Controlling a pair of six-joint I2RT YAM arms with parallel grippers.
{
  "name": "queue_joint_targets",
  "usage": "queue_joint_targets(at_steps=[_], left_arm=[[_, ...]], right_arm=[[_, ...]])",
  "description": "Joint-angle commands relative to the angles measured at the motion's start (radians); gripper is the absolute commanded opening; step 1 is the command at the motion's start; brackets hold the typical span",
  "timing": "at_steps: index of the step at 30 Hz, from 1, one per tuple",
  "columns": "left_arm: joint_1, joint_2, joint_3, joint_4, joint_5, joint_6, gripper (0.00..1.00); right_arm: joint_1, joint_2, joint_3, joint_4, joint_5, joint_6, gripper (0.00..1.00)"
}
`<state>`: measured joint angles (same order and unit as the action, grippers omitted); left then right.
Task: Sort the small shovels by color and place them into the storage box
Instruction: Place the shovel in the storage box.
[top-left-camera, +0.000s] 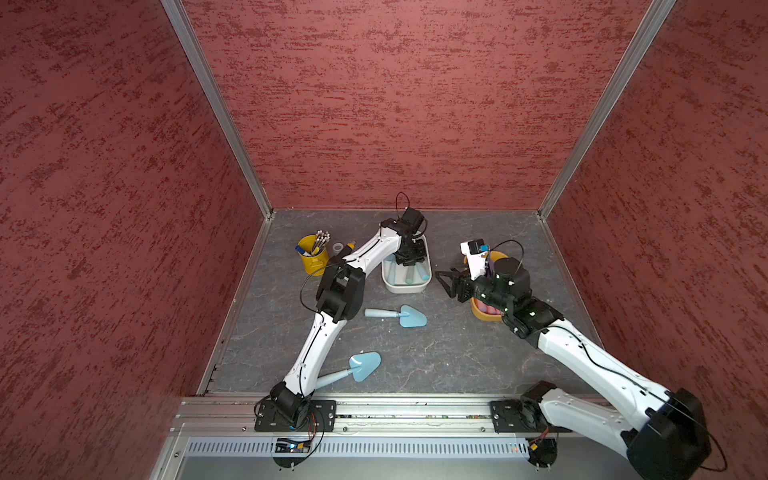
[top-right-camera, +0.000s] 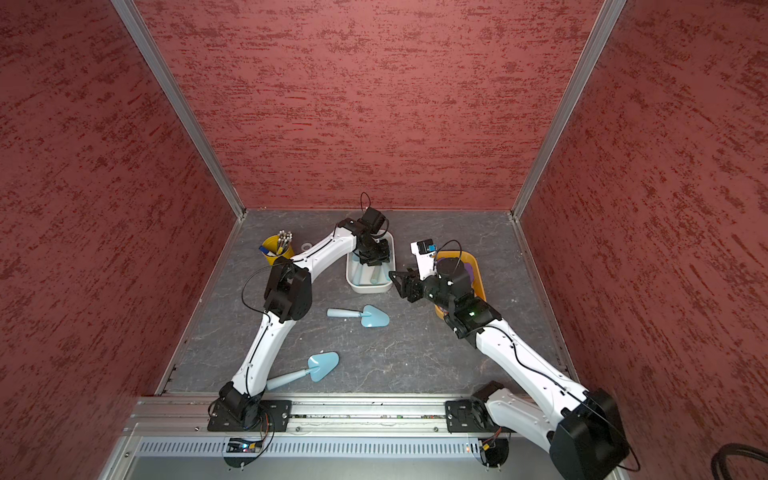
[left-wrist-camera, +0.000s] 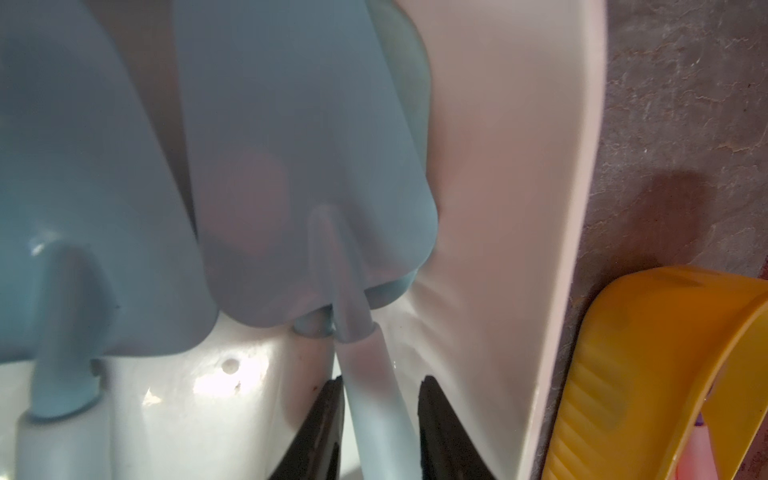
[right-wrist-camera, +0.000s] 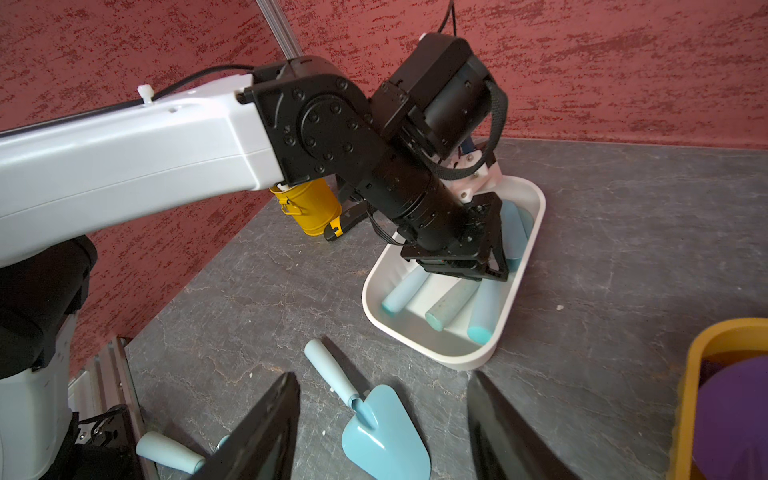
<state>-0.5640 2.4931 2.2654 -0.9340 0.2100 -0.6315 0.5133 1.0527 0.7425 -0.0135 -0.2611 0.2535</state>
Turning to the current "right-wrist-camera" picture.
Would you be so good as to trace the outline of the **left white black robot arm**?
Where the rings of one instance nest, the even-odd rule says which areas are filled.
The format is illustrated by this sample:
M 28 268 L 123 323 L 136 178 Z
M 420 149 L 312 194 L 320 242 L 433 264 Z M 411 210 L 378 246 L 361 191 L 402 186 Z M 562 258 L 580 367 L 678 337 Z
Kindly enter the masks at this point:
M 77 451 L 69 345 L 88 296 L 94 231 L 182 205 L 329 175 L 391 220 L 402 255 L 462 279 L 508 276 L 501 202 L 462 203 L 446 159 L 484 120 L 489 163 L 508 100 L 469 44 L 424 35 L 372 96 L 304 56 L 1 135 L 1 475 L 63 479 Z

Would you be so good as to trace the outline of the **light blue shovel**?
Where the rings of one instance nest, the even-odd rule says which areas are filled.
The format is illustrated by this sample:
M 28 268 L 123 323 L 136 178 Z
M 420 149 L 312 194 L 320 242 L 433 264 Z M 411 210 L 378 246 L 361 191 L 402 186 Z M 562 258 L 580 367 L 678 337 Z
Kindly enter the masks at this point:
M 135 452 L 139 457 L 187 474 L 195 474 L 206 463 L 203 455 L 157 432 L 145 433 L 136 444 Z
M 425 320 L 429 326 L 443 331 L 472 299 L 479 286 L 477 281 L 459 280 L 427 310 Z
M 304 354 L 318 374 L 353 411 L 342 433 L 346 457 L 375 479 L 428 479 L 427 449 L 396 391 L 385 384 L 363 397 L 318 339 Z
M 508 279 L 516 274 L 527 248 L 534 220 L 525 209 L 514 202 L 504 200 L 501 209 L 503 249 L 509 270 Z M 496 329 L 504 302 L 505 283 L 483 280 L 475 295 L 475 302 L 467 328 L 467 335 L 473 342 L 487 344 Z
M 381 302 L 382 309 L 391 316 L 399 314 L 421 290 L 429 277 L 430 273 L 422 267 L 411 270 Z

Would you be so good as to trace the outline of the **purple shovel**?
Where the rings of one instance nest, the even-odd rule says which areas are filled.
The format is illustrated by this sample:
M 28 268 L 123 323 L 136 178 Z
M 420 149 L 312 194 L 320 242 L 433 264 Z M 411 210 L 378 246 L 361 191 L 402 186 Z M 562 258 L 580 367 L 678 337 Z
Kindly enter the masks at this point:
M 767 477 L 767 357 L 729 365 L 698 390 L 693 462 L 706 479 Z

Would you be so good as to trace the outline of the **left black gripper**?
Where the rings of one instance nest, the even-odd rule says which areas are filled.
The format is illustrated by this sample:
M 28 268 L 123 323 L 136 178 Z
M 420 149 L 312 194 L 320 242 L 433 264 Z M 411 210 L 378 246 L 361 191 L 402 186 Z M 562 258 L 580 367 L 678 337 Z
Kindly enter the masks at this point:
M 406 239 L 400 257 L 433 274 L 503 282 L 509 267 L 503 246 L 503 202 L 494 192 L 463 204 L 427 198 L 399 222 Z

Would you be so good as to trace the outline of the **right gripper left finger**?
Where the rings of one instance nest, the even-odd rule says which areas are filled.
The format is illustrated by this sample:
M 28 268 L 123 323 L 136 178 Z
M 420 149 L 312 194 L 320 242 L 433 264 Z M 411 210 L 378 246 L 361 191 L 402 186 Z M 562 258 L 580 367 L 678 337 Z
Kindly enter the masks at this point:
M 300 386 L 282 374 L 194 479 L 279 479 L 292 476 L 300 417 Z

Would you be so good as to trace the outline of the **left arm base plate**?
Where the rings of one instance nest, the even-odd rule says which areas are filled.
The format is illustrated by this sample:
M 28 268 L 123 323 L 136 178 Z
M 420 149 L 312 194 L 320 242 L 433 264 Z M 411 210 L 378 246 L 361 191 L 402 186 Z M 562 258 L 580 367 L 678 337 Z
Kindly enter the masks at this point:
M 143 479 L 128 407 L 120 404 L 78 422 L 72 479 Z

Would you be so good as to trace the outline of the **yellow storage box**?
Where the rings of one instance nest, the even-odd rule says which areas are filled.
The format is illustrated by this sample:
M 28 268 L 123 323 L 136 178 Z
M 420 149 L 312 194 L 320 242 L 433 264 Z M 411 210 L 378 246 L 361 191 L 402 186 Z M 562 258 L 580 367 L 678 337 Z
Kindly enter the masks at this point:
M 666 479 L 703 479 L 694 465 L 696 404 L 703 360 L 731 365 L 767 354 L 767 319 L 739 318 L 716 323 L 691 343 L 678 385 L 678 406 L 672 429 Z

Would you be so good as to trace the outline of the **white storage box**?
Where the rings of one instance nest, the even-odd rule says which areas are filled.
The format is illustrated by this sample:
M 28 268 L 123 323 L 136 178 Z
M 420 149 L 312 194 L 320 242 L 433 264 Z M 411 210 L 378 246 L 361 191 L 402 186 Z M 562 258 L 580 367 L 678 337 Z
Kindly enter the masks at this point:
M 486 344 L 480 345 L 467 335 L 473 301 L 469 301 L 455 320 L 441 332 L 431 328 L 425 320 L 427 310 L 458 282 L 455 277 L 439 276 L 426 280 L 403 311 L 396 315 L 382 308 L 381 303 L 385 297 L 416 268 L 415 263 L 401 258 L 399 247 L 388 245 L 384 248 L 368 274 L 362 291 L 363 309 L 371 324 L 416 352 L 459 371 L 476 369 L 493 355 L 515 302 L 546 211 L 543 191 L 524 178 L 503 176 L 492 190 L 501 199 L 512 201 L 527 211 L 533 223 L 517 269 L 502 284 L 499 316 Z

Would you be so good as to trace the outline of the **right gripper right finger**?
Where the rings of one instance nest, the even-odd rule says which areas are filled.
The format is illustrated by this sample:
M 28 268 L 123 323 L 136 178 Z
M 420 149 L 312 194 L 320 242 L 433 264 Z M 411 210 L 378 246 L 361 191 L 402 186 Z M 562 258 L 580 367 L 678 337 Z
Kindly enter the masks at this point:
M 471 453 L 478 479 L 576 479 L 481 371 L 467 385 Z

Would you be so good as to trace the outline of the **light blue shovel back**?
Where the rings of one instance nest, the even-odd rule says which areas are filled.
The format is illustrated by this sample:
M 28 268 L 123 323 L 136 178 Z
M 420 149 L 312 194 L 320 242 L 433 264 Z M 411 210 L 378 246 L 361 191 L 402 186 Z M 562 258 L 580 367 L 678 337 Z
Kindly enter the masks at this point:
M 514 202 L 504 200 L 501 209 L 503 249 L 509 270 L 508 279 L 516 274 L 527 248 L 534 220 L 525 209 Z M 467 328 L 467 335 L 473 342 L 487 344 L 496 329 L 504 302 L 505 283 L 483 280 L 475 295 L 475 302 Z

